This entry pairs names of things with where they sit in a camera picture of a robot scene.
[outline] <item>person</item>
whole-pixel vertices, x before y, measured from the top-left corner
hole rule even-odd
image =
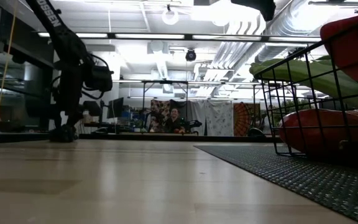
[[[172,108],[170,112],[170,117],[165,122],[165,132],[166,133],[175,133],[180,130],[184,130],[184,127],[180,125],[180,112],[176,108]]]

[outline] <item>rubber mat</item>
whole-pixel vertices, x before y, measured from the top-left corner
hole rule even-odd
[[[358,221],[358,169],[278,156],[267,146],[195,146]]]

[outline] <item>wooden floor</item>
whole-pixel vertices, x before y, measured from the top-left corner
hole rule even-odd
[[[354,223],[200,144],[0,144],[0,223]]]

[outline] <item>white curtain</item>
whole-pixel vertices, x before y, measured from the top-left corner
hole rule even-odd
[[[206,101],[208,136],[234,136],[233,104],[230,101]]]
[[[198,136],[204,136],[205,130],[205,101],[191,101],[189,103],[189,121],[197,120],[201,122],[201,125],[198,128],[192,128],[191,131],[197,131]]]

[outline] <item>security camera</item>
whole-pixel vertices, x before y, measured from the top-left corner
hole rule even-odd
[[[193,49],[187,50],[186,61],[192,62],[192,61],[196,60],[196,57],[197,57],[196,52]]]

